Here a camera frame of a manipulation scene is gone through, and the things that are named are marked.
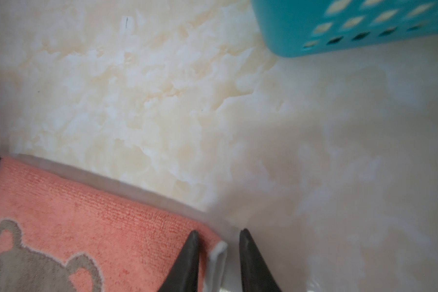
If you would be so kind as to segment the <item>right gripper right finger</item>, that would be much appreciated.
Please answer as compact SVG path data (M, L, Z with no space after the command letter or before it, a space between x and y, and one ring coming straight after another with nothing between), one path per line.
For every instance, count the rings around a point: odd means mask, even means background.
M240 272L243 292L281 292L248 229L239 236Z

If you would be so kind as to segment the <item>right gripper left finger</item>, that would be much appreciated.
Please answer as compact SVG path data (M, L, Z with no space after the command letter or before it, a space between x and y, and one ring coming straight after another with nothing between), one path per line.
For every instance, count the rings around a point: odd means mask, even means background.
M158 292L197 292L200 237L192 231Z

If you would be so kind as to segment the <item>red brown towel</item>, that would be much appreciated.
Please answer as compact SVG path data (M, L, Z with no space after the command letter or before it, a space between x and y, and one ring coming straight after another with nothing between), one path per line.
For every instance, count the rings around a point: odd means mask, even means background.
M217 292L228 246L205 225L0 160L0 292L156 292L192 231Z

